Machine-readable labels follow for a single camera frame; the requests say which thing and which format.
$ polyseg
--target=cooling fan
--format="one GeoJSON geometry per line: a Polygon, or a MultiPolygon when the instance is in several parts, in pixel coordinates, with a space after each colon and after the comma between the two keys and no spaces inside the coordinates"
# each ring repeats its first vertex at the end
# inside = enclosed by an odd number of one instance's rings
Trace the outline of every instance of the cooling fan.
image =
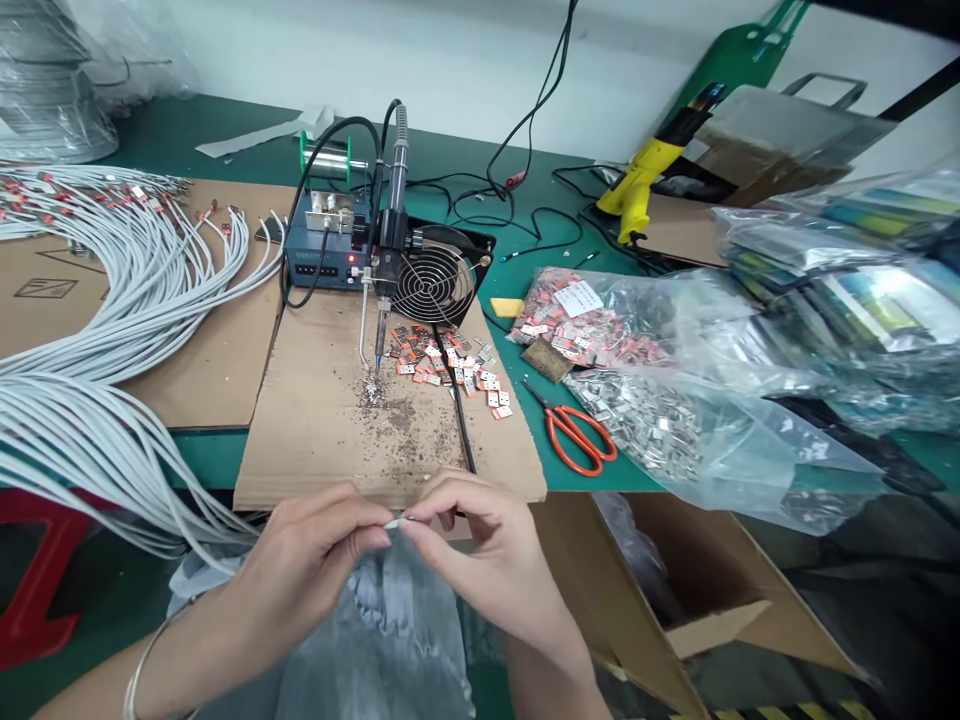
{"type": "Polygon", "coordinates": [[[493,259],[489,235],[410,218],[423,244],[403,256],[393,310],[415,322],[459,327],[493,259]]]}

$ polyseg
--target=yellow sponge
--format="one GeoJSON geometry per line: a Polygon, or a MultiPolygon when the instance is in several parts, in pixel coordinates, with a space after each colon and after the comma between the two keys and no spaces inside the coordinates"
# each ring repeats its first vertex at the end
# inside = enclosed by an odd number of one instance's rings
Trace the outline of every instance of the yellow sponge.
{"type": "Polygon", "coordinates": [[[490,298],[490,305],[497,317],[517,317],[523,312],[523,300],[515,298],[490,298]]]}

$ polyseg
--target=bracelet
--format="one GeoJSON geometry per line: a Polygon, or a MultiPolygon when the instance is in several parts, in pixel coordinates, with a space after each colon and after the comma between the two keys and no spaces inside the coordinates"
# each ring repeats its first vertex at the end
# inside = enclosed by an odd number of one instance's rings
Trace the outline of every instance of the bracelet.
{"type": "MultiPolygon", "coordinates": [[[[136,711],[137,685],[140,684],[140,675],[143,672],[143,666],[146,665],[147,658],[150,656],[150,651],[153,650],[153,646],[156,645],[157,640],[163,634],[163,631],[170,626],[170,623],[180,617],[180,615],[182,615],[187,608],[191,607],[199,599],[200,595],[194,595],[192,598],[187,600],[183,607],[163,621],[163,624],[157,628],[157,631],[153,634],[153,637],[150,638],[150,642],[147,643],[147,648],[143,651],[143,656],[140,658],[140,662],[137,663],[137,669],[133,671],[133,677],[131,677],[130,682],[127,683],[127,693],[123,700],[123,720],[139,720],[139,718],[137,718],[136,711]]],[[[195,710],[191,711],[189,714],[185,715],[182,720],[193,720],[193,718],[197,716],[198,712],[200,712],[200,708],[196,708],[195,710]]]]}

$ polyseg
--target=fan grille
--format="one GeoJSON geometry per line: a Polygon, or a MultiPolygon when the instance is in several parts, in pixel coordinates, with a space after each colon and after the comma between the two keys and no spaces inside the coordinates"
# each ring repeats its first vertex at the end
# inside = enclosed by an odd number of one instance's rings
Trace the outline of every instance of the fan grille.
{"type": "Polygon", "coordinates": [[[473,300],[472,268],[449,245],[425,241],[415,260],[404,256],[393,308],[422,323],[456,325],[473,300]]]}

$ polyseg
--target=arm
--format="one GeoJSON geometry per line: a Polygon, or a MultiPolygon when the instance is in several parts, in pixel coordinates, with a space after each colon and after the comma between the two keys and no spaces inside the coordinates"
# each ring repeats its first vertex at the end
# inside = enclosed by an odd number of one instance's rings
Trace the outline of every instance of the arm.
{"type": "Polygon", "coordinates": [[[508,636],[510,694],[521,720],[610,720],[580,630],[547,567],[533,516],[513,493],[460,470],[442,469],[401,531],[450,586],[508,636]],[[472,555],[426,523],[470,523],[472,555]]]}
{"type": "MultiPolygon", "coordinates": [[[[333,612],[360,556],[390,544],[381,526],[391,519],[350,483],[278,505],[237,575],[157,639],[140,677],[137,718],[179,717],[270,669],[333,612]]],[[[122,720],[148,642],[87,673],[34,720],[122,720]]]]}

